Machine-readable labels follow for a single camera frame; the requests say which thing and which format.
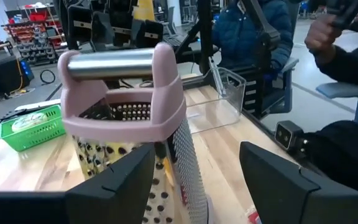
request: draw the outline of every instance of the pink grater handle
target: pink grater handle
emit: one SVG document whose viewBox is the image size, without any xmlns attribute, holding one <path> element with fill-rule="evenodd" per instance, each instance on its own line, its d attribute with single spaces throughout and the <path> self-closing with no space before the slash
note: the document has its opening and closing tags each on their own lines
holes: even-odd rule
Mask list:
<svg viewBox="0 0 358 224">
<path fill-rule="evenodd" d="M 113 142 L 166 140 L 186 118 L 186 103 L 178 76 L 175 54 L 167 44 L 158 44 L 152 57 L 153 88 L 108 90 L 102 80 L 75 81 L 67 69 L 78 52 L 59 58 L 63 83 L 62 116 L 67 133 L 86 139 Z M 78 117 L 99 100 L 108 103 L 151 102 L 150 121 L 106 121 Z"/>
</svg>

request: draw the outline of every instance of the green plastic basket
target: green plastic basket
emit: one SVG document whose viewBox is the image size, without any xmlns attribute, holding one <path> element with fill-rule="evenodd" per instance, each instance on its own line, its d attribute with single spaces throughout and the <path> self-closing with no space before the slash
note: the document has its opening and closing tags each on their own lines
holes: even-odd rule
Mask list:
<svg viewBox="0 0 358 224">
<path fill-rule="evenodd" d="M 6 141 L 15 151 L 21 152 L 66 133 L 59 105 L 39 110 L 36 113 L 45 113 L 48 121 L 19 132 L 12 131 L 13 123 L 19 118 L 5 121 L 0 124 L 0 139 Z"/>
</svg>

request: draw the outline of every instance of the black sleeve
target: black sleeve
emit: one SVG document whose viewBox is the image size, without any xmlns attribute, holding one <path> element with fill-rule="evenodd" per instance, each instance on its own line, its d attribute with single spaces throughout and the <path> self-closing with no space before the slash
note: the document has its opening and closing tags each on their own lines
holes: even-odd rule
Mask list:
<svg viewBox="0 0 358 224">
<path fill-rule="evenodd" d="M 346 52 L 336 46 L 334 60 L 324 65 L 318 65 L 320 71 L 338 82 L 358 85 L 358 54 L 356 54 L 356 50 Z"/>
</svg>

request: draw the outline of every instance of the box grater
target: box grater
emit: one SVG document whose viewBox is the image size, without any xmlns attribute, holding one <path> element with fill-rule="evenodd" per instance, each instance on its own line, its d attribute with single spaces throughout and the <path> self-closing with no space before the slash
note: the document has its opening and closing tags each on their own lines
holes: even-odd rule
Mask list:
<svg viewBox="0 0 358 224">
<path fill-rule="evenodd" d="M 69 51 L 60 57 L 58 69 L 63 123 L 86 179 L 154 142 L 156 163 L 143 223 L 213 222 L 169 45 L 96 54 Z M 108 90 L 103 81 L 145 76 L 152 76 L 153 88 Z"/>
</svg>

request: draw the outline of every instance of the blue jacket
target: blue jacket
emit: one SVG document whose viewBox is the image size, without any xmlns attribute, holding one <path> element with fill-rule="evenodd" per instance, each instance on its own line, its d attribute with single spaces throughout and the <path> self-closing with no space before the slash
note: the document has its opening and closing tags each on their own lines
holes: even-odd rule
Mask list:
<svg viewBox="0 0 358 224">
<path fill-rule="evenodd" d="M 259 0 L 259 3 L 268 23 L 281 34 L 280 44 L 272 52 L 272 68 L 278 73 L 290 58 L 293 46 L 287 4 L 282 0 Z M 213 27 L 213 44 L 221 49 L 222 55 L 219 66 L 253 65 L 258 33 L 249 15 L 243 14 L 236 2 L 230 3 Z"/>
</svg>

